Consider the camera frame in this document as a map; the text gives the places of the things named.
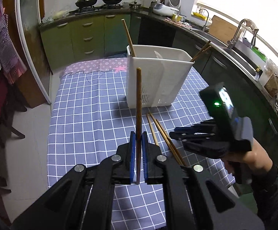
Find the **screen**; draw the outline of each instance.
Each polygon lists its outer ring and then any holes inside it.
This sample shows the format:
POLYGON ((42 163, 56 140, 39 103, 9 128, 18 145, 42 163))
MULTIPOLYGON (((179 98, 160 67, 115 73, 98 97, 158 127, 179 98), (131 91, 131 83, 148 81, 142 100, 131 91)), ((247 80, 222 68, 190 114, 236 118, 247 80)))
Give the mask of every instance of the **screen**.
POLYGON ((227 110, 227 113, 229 115, 229 117, 231 118, 232 117, 232 114, 233 114, 233 102, 231 102, 231 99, 227 93, 227 90, 225 87, 223 87, 220 91, 219 91, 219 95, 220 95, 220 98, 227 110))

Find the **floor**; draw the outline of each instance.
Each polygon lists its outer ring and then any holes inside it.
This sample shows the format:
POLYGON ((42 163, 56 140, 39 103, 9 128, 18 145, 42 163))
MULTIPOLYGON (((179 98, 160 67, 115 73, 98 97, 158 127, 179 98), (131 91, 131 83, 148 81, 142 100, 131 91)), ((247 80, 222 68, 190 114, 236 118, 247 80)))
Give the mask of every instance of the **floor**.
MULTIPOLYGON (((51 78, 51 99, 55 100, 61 71, 51 78)), ((3 196, 7 214, 13 220, 39 198, 48 188, 47 143, 51 119, 51 106, 42 104, 25 113, 14 115, 13 127, 25 134, 7 139, 5 149, 0 148, 0 175, 7 177, 11 193, 3 196)))

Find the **screw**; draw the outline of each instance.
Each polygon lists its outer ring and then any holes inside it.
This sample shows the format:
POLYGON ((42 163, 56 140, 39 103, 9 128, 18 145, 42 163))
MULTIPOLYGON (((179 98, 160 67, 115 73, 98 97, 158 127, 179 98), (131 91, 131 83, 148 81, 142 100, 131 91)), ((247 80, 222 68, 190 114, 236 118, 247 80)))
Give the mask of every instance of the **screw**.
POLYGON ((193 169, 196 171, 196 172, 202 172, 204 170, 204 168, 201 166, 201 165, 195 165, 193 167, 193 169))
POLYGON ((85 169, 85 167, 84 167, 82 164, 77 164, 77 165, 74 167, 74 170, 75 170, 76 172, 82 172, 84 169, 85 169))
POLYGON ((159 156, 157 156, 157 160, 160 161, 160 162, 164 162, 166 160, 166 156, 159 155, 159 156))
POLYGON ((112 157, 111 157, 111 160, 113 160, 114 162, 118 162, 118 161, 120 161, 122 158, 121 158, 121 156, 119 156, 119 155, 113 155, 112 157))

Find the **cup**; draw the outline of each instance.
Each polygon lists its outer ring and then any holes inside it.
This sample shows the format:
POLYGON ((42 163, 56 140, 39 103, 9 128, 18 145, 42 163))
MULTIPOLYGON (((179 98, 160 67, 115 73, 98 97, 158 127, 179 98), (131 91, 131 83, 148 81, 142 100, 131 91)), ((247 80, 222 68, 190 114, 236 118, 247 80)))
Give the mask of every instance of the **cup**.
POLYGON ((185 17, 185 16, 178 15, 177 21, 178 21, 178 22, 179 22, 179 21, 185 22, 185 21, 186 21, 186 17, 185 17))
POLYGON ((178 19, 178 16, 179 16, 179 15, 177 15, 177 14, 173 14, 173 15, 172 15, 172 21, 173 21, 173 22, 178 22, 178 20, 177 20, 177 19, 178 19))

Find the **chopstick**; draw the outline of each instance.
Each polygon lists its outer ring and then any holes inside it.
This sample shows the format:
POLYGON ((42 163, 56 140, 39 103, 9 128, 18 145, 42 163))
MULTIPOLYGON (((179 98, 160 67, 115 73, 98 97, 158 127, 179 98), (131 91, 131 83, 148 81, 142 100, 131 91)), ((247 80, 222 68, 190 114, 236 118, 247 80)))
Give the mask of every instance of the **chopstick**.
POLYGON ((200 55, 201 52, 203 52, 203 51, 208 47, 208 45, 209 45, 210 42, 211 42, 211 41, 208 41, 208 42, 200 49, 200 51, 198 51, 198 53, 197 53, 196 55, 194 55, 194 57, 193 57, 192 60, 190 60, 190 61, 192 62, 193 59, 194 59, 196 56, 200 55))
POLYGON ((170 151, 172 152, 173 156, 175 157, 176 161, 178 162, 179 165, 183 165, 186 166, 184 160, 182 158, 180 158, 180 154, 178 153, 178 150, 176 149, 176 147, 174 146, 174 144, 170 142, 170 138, 167 137, 167 134, 165 132, 165 130, 162 128, 162 125, 159 123, 159 121, 157 121, 154 116, 149 113, 157 127, 157 129, 159 130, 161 136, 163 137, 164 141, 166 142, 167 146, 169 147, 170 151))
POLYGON ((192 58, 191 62, 194 62, 199 56, 201 56, 204 52, 206 52, 207 50, 209 50, 209 48, 211 48, 211 46, 207 47, 204 51, 202 51, 200 54, 196 55, 195 57, 192 58))
POLYGON ((181 154, 179 153, 178 149, 177 149, 177 148, 175 147, 175 145, 173 144, 173 142, 172 142, 170 136, 168 135, 168 133, 166 132, 166 130, 162 127, 162 125, 161 125, 161 123, 159 122, 159 120, 156 119, 156 121, 157 121, 157 123, 159 124, 159 126, 161 127, 161 129, 163 130, 163 132, 165 133, 165 135, 166 135, 168 141, 170 142, 170 144, 172 145, 172 147, 173 147, 174 150, 176 151, 176 154, 178 155, 178 157, 179 157, 179 159, 181 160, 182 164, 183 164, 184 166, 186 166, 184 160, 182 159, 181 154))
POLYGON ((136 57, 135 50, 134 50, 134 46, 132 45, 132 38, 130 38, 130 34, 129 34, 129 31, 128 31, 126 22, 125 22, 124 19, 122 19, 121 21, 122 21, 122 24, 123 24, 124 29, 125 29, 125 33, 126 33, 126 36, 127 36, 127 41, 128 41, 128 45, 129 45, 129 47, 130 47, 131 55, 132 55, 133 57, 136 57))
POLYGON ((140 184, 141 171, 141 131, 142 131, 142 91, 141 91, 141 68, 137 68, 136 88, 136 184, 140 184))
POLYGON ((148 124, 150 125, 150 128, 151 128, 151 132, 152 132, 152 136, 153 136, 153 139, 154 139, 154 143, 155 143, 155 145, 158 145, 157 137, 156 137, 156 134, 154 132, 154 128, 152 126, 152 123, 151 123, 151 120, 150 120, 150 116, 148 114, 146 114, 146 118, 148 119, 148 124))

